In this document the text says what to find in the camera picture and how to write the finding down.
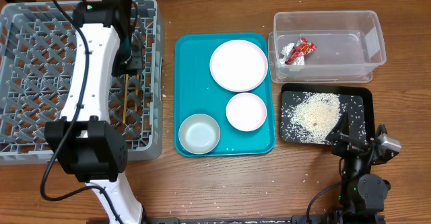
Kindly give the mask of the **wooden chopstick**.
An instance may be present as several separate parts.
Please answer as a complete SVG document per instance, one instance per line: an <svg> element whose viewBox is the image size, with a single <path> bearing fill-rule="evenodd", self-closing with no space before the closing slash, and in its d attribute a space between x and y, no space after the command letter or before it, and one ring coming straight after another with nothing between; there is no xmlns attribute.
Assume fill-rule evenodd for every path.
<svg viewBox="0 0 431 224"><path fill-rule="evenodd" d="M135 84L135 95L137 96L137 99L139 99L139 88L138 88L139 83L140 83L139 74L137 73L136 74L136 84ZM135 103L134 103L134 111L137 112L137 108L138 108L138 103L137 103L137 101L135 101Z"/></svg>
<svg viewBox="0 0 431 224"><path fill-rule="evenodd" d="M124 99L123 99L123 118L122 118L122 124L126 124L126 118L127 118L128 86L129 86L129 75L126 74L125 75Z"/></svg>

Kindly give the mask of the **cooked rice leftovers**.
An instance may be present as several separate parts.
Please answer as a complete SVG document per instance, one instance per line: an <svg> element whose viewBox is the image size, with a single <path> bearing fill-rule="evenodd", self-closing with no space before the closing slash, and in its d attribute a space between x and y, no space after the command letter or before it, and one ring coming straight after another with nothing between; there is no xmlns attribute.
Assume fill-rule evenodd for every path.
<svg viewBox="0 0 431 224"><path fill-rule="evenodd" d="M349 114L349 134L364 141L364 102L360 96L285 91L281 95L281 138L290 143L328 145L326 136L342 114Z"/></svg>

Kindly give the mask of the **red snack wrapper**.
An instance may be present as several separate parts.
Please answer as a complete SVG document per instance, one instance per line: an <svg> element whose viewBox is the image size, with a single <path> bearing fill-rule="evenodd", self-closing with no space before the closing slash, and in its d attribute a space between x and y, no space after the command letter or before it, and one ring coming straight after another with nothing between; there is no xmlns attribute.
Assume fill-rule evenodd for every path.
<svg viewBox="0 0 431 224"><path fill-rule="evenodd" d="M288 57L287 64L292 64L294 60L299 57L303 57L317 49L317 46L313 42L309 42L306 38L301 37L292 49L290 56Z"/></svg>

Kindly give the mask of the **small white bowl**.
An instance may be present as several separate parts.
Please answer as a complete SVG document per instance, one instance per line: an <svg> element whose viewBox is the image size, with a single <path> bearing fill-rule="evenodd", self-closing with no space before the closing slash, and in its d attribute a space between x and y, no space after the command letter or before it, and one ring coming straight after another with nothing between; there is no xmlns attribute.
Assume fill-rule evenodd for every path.
<svg viewBox="0 0 431 224"><path fill-rule="evenodd" d="M267 117L264 101L252 93L233 96L226 106L226 118L237 130L251 132L260 128Z"/></svg>

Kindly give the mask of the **white paper napkin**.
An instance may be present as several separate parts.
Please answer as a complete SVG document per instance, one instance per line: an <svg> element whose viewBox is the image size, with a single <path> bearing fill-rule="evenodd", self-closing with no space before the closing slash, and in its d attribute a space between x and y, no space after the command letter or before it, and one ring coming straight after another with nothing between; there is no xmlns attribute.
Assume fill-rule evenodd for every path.
<svg viewBox="0 0 431 224"><path fill-rule="evenodd" d="M295 47L294 43L289 43L288 45L282 48L281 50L282 58L278 60L279 64L287 65L287 61L290 58L294 47ZM305 64L304 56L299 56L289 63L289 65L304 65L304 64Z"/></svg>

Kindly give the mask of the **grey metal bowl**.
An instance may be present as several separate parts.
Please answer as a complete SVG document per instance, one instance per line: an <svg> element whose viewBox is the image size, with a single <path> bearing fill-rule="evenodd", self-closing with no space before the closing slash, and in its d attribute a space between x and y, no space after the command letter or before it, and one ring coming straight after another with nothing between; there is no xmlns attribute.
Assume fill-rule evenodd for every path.
<svg viewBox="0 0 431 224"><path fill-rule="evenodd" d="M193 114L187 117L178 130L181 146L195 155L203 155L215 149L220 138L221 130L218 123L207 114Z"/></svg>

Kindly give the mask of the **large white round plate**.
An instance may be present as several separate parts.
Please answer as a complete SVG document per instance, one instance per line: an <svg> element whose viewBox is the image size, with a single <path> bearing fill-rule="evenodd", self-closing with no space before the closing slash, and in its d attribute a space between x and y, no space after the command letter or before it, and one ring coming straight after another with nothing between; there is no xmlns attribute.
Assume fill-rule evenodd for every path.
<svg viewBox="0 0 431 224"><path fill-rule="evenodd" d="M219 86L228 91L245 92L264 81L268 62L256 44L247 40L230 40L214 50L209 69Z"/></svg>

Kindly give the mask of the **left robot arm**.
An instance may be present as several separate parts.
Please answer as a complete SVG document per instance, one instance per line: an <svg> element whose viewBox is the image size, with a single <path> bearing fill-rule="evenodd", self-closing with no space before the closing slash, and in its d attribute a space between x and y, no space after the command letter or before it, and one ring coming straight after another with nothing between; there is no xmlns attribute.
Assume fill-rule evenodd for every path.
<svg viewBox="0 0 431 224"><path fill-rule="evenodd" d="M92 190L109 223L146 222L125 175L127 143L111 125L108 106L111 79L144 68L143 42L135 35L138 17L133 0L81 0L66 16L77 37L71 86L60 118L44 127L53 156L42 177L41 196L53 200L45 187L58 161L66 174L85 185L56 199Z"/></svg>

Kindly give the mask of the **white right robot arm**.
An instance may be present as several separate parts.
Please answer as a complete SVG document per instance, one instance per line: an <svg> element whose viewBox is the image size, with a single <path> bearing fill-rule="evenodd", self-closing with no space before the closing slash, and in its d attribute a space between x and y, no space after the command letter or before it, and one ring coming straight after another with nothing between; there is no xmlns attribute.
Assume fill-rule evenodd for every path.
<svg viewBox="0 0 431 224"><path fill-rule="evenodd" d="M349 114L344 112L326 140L335 144L332 154L339 156L341 209L327 217L328 223L384 223L379 213L391 189L390 183L371 173L373 165L388 162L394 153L383 145L385 127L379 126L377 139L361 141L350 135Z"/></svg>

